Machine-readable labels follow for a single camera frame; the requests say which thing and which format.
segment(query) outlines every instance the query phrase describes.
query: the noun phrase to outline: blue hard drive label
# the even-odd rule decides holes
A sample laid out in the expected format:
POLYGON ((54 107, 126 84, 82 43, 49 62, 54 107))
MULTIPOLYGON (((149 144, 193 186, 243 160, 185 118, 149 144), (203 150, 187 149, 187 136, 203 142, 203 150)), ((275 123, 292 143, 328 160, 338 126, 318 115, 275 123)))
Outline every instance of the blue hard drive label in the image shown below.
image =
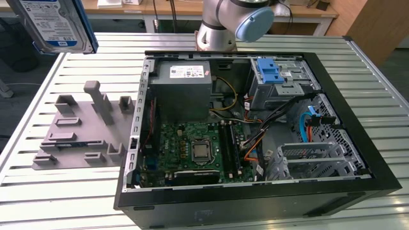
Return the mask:
POLYGON ((58 0, 19 0, 43 39, 53 46, 74 46, 77 38, 58 0))

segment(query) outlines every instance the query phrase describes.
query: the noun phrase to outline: green motherboard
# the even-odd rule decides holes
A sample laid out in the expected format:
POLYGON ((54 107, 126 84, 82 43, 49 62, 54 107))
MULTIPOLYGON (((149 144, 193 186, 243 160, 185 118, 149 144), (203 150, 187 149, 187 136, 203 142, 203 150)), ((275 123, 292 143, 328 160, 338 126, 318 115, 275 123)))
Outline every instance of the green motherboard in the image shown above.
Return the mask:
MULTIPOLYGON (((218 123, 162 124, 158 156, 155 160, 146 158, 145 164, 154 163, 155 171, 163 172, 166 176, 175 171, 217 170, 218 183, 251 181, 250 164, 241 165, 241 174, 234 177, 223 171, 218 126, 218 123)), ((235 143, 239 143, 243 141, 242 126, 237 123, 231 127, 235 143)), ((165 186, 165 179, 155 178, 153 181, 153 186, 165 186)))

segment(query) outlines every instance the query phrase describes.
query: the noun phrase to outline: power supply label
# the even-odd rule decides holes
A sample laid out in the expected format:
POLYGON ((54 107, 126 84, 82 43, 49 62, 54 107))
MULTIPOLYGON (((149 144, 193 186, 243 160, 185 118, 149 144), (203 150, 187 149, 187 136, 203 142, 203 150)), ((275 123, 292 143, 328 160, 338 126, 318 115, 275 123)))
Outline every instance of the power supply label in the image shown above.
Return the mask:
POLYGON ((170 67, 170 78, 203 78, 203 77, 205 77, 203 66, 170 67))

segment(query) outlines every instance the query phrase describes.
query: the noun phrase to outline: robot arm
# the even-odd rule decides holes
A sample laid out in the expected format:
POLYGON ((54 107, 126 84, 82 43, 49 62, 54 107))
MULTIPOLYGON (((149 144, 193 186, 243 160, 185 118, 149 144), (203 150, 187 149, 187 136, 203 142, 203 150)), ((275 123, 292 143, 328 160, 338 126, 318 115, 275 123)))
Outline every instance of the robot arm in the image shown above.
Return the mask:
POLYGON ((235 49, 235 38, 255 41, 272 23, 268 0, 205 0, 202 24, 195 36, 205 51, 235 49))

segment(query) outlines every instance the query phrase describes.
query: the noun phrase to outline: blue drive bay latch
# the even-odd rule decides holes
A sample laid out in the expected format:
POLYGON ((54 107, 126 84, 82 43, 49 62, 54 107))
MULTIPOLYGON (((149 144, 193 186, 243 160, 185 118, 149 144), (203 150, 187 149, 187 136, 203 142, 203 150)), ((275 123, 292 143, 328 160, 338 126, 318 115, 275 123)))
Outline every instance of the blue drive bay latch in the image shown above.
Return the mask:
POLYGON ((279 75, 279 67, 275 65, 272 59, 258 58, 256 68, 262 76, 263 84, 282 84, 284 82, 279 75))

